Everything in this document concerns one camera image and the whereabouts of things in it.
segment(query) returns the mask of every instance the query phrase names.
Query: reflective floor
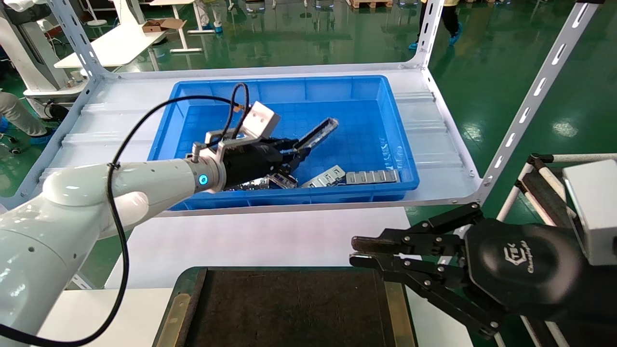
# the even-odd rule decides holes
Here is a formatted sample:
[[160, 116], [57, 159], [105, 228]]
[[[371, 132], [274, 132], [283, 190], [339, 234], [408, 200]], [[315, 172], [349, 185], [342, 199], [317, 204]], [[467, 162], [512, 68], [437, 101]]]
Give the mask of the reflective floor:
[[[413, 56], [407, 46], [418, 31], [419, 5], [399, 2], [391, 9], [371, 11], [353, 10], [338, 0], [316, 4], [309, 0], [307, 8], [299, 0], [287, 0], [277, 1], [272, 9], [271, 1], [251, 5], [251, 11], [244, 1], [229, 12], [222, 5], [222, 35], [187, 36], [190, 48], [204, 50], [197, 54], [170, 54], [169, 49], [180, 48], [181, 43], [177, 33], [169, 33], [168, 42], [154, 47], [159, 69], [396, 62]], [[448, 35], [440, 26], [429, 68], [480, 172], [489, 165], [573, 3], [512, 0], [511, 4], [495, 6], [462, 1], [458, 10], [464, 31], [454, 48], [447, 47]], [[188, 20], [186, 28], [196, 26], [192, 7], [182, 8], [180, 14]], [[150, 18], [166, 16], [171, 16], [170, 9], [146, 12]], [[89, 34], [96, 37], [101, 33], [89, 29]], [[616, 48], [617, 2], [611, 1], [592, 19], [507, 164], [484, 206], [488, 216], [494, 217], [499, 211], [529, 153], [617, 151]], [[120, 70], [153, 69], [150, 55], [144, 52]], [[23, 87], [14, 84], [11, 92], [19, 94]], [[16, 165], [27, 172], [27, 164], [13, 167]], [[2, 162], [0, 193], [4, 186], [20, 183], [19, 175], [11, 176], [8, 167]], [[410, 208], [408, 216], [416, 223], [449, 208]], [[539, 219], [519, 202], [508, 221]], [[94, 284], [102, 285], [118, 254], [116, 240], [100, 242], [83, 272]], [[509, 323], [503, 333], [507, 345], [508, 341], [516, 341], [516, 346], [532, 345], [520, 337], [521, 327], [518, 320]], [[478, 346], [494, 345], [492, 341], [474, 342]]]

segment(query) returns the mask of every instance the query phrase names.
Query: logo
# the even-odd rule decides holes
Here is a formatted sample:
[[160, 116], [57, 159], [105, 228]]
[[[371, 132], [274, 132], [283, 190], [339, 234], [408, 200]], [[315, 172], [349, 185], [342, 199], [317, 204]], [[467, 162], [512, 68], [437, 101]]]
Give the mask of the logo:
[[527, 242], [521, 240], [520, 247], [517, 247], [516, 243], [507, 243], [507, 246], [503, 248], [503, 254], [506, 261], [516, 266], [528, 262], [527, 272], [534, 273], [534, 256], [531, 254], [531, 248], [527, 245]]

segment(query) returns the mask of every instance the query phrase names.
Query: white metal shelf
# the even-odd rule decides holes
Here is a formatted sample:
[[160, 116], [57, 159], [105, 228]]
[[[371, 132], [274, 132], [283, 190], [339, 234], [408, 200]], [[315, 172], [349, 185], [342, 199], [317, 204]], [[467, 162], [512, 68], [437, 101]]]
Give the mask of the white metal shelf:
[[[387, 77], [405, 125], [420, 175], [417, 190], [402, 201], [388, 203], [322, 204], [267, 206], [224, 209], [222, 211], [185, 212], [187, 214], [221, 214], [240, 212], [274, 212], [353, 207], [410, 206], [419, 204], [482, 203], [535, 111], [567, 60], [597, 4], [577, 3], [549, 56], [532, 84], [521, 109], [497, 150], [484, 178], [478, 175], [473, 160], [456, 128], [434, 79], [428, 70], [434, 38], [444, 0], [429, 0], [420, 46], [414, 58], [405, 63], [317, 65], [305, 67], [260, 67], [250, 69], [191, 70], [168, 72], [110, 73], [98, 62], [86, 40], [83, 28], [75, 20], [72, 8], [62, 1], [51, 1], [51, 9], [62, 29], [73, 38], [77, 54], [85, 57], [84, 67], [92, 76], [86, 91], [78, 98], [67, 120], [33, 166], [11, 198], [0, 203], [12, 208], [24, 203], [40, 190], [44, 179], [53, 171], [67, 166], [107, 162], [127, 131], [153, 105], [167, 100], [173, 85], [183, 80], [238, 78], [281, 78], [308, 76], [384, 75]], [[160, 114], [140, 129], [127, 147], [122, 161], [146, 160], [158, 127]]]

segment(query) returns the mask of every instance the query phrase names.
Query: desk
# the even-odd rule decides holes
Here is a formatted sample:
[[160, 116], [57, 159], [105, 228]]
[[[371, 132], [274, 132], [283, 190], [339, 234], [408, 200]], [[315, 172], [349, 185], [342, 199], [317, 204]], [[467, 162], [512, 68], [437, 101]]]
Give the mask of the desk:
[[[117, 295], [117, 290], [63, 291], [38, 336], [60, 341], [89, 336], [107, 318]], [[114, 321], [88, 347], [151, 347], [171, 295], [171, 288], [127, 290]]]
[[[165, 31], [144, 33], [140, 24], [123, 24], [94, 40], [92, 48], [99, 63], [104, 67], [123, 66], [133, 61], [164, 34]], [[152, 60], [152, 64], [154, 70], [158, 71], [156, 60]], [[81, 68], [81, 61], [77, 53], [73, 53], [55, 63], [54, 67], [57, 69]]]
[[[173, 16], [176, 19], [180, 19], [180, 15], [178, 14], [178, 5], [188, 5], [193, 4], [193, 11], [195, 12], [195, 18], [197, 18], [197, 29], [198, 30], [189, 30], [190, 33], [210, 33], [214, 32], [214, 30], [203, 30], [201, 27], [201, 22], [199, 20], [199, 11], [197, 10], [197, 4], [195, 0], [153, 0], [150, 2], [150, 6], [171, 6], [173, 9]], [[180, 34], [180, 41], [182, 41], [182, 48], [170, 49], [169, 51], [172, 53], [191, 53], [191, 52], [201, 52], [203, 49], [201, 48], [188, 48], [186, 45], [186, 38], [184, 37], [184, 30], [182, 28], [178, 29], [178, 34]]]
[[[194, 266], [349, 266], [352, 236], [408, 227], [402, 207], [157, 217], [128, 239], [128, 288], [171, 288]], [[119, 259], [105, 287], [121, 276]], [[408, 298], [420, 347], [473, 346], [464, 325], [409, 289]]]

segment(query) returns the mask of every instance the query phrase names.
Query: table leg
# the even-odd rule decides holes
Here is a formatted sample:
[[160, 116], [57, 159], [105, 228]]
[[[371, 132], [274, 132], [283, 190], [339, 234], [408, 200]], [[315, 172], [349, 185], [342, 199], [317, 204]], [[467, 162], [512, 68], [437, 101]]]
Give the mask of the table leg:
[[[172, 5], [172, 9], [173, 9], [173, 16], [176, 19], [180, 19], [180, 15], [178, 14], [178, 8], [176, 7], [176, 5]], [[172, 53], [191, 53], [191, 52], [201, 52], [202, 49], [201, 48], [188, 48], [188, 46], [186, 45], [186, 38], [184, 38], [184, 30], [182, 28], [178, 29], [178, 34], [180, 34], [180, 41], [182, 41], [182, 48], [181, 49], [170, 49], [169, 51]]]
[[154, 71], [160, 71], [159, 62], [156, 61], [156, 54], [154, 53], [152, 47], [148, 47], [148, 54], [150, 55], [150, 61], [152, 61]]
[[199, 18], [199, 8], [197, 6], [198, 1], [201, 0], [193, 1], [193, 10], [195, 11], [195, 18], [197, 19], [197, 30], [187, 30], [186, 32], [189, 34], [213, 34], [214, 30], [204, 30], [201, 27], [201, 18]]

